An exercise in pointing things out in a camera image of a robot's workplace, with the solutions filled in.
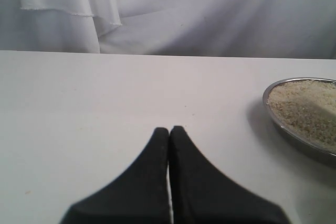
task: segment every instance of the white fabric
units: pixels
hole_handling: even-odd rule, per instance
[[[118,0],[101,52],[331,58],[336,0]]]
[[[100,52],[98,38],[121,25],[116,0],[11,1],[19,3],[12,5],[12,13],[20,14],[29,26],[27,39],[34,35],[30,44],[42,51]],[[9,27],[0,34],[5,37],[11,32]]]

